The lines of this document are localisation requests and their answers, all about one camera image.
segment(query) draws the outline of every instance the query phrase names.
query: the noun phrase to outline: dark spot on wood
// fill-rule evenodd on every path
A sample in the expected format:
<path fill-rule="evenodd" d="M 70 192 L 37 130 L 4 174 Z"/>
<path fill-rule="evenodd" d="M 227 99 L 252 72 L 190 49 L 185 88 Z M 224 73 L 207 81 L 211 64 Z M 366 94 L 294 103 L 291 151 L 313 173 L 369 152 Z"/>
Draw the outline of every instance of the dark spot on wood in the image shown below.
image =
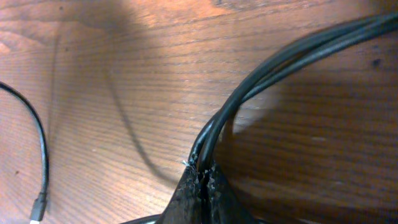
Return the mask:
<path fill-rule="evenodd" d="M 381 59 L 379 58 L 372 61 L 373 68 L 380 67 L 380 64 L 381 64 Z"/>

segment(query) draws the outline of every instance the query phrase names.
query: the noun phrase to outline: wooden surface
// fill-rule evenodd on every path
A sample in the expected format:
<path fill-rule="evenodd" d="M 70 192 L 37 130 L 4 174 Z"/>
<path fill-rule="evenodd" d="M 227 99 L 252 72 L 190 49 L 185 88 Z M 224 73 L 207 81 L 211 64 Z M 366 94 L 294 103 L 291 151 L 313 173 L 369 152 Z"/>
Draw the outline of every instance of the wooden surface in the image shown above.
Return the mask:
<path fill-rule="evenodd" d="M 201 127 L 289 42 L 396 1 L 0 2 L 0 80 L 50 147 L 43 223 L 161 213 Z M 216 159 L 259 217 L 398 218 L 398 34 L 309 66 L 242 106 Z M 29 113 L 0 92 L 0 222 L 26 223 L 40 188 Z"/>

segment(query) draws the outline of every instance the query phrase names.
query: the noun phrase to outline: brown wood grain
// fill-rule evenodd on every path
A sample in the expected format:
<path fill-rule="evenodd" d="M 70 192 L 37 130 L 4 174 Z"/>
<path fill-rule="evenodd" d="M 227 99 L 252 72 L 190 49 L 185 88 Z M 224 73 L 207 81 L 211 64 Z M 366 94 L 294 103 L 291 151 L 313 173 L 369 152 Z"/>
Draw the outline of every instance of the brown wood grain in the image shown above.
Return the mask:
<path fill-rule="evenodd" d="M 43 223 L 161 213 L 202 126 L 239 82 L 311 32 L 396 1 L 0 2 L 0 80 L 36 107 L 50 147 Z M 243 104 L 216 150 L 258 217 L 398 219 L 398 36 L 311 65 Z M 29 113 L 0 91 L 0 222 L 40 188 Z"/>

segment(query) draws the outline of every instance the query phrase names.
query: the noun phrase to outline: tabletop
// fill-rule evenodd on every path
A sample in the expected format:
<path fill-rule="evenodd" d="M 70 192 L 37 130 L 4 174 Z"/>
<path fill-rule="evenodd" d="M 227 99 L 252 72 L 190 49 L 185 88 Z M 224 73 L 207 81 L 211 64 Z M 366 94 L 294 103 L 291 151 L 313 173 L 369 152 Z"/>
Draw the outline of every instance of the tabletop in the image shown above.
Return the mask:
<path fill-rule="evenodd" d="M 49 140 L 43 223 L 162 213 L 203 125 L 288 43 L 396 1 L 0 2 L 0 80 Z M 317 62 L 241 106 L 215 159 L 256 217 L 398 219 L 398 34 Z M 0 222 L 26 223 L 40 189 L 29 112 L 0 91 Z"/>

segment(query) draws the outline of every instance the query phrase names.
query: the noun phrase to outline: cable connector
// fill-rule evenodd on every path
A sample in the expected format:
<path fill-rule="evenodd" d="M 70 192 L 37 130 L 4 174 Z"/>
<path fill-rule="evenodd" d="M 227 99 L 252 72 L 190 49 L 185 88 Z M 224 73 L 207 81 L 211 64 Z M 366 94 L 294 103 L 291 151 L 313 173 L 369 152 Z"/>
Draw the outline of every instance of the cable connector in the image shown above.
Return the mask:
<path fill-rule="evenodd" d="M 33 203 L 30 213 L 30 224 L 39 224 L 43 220 L 45 206 L 47 205 L 47 193 L 39 193 L 39 196 Z"/>

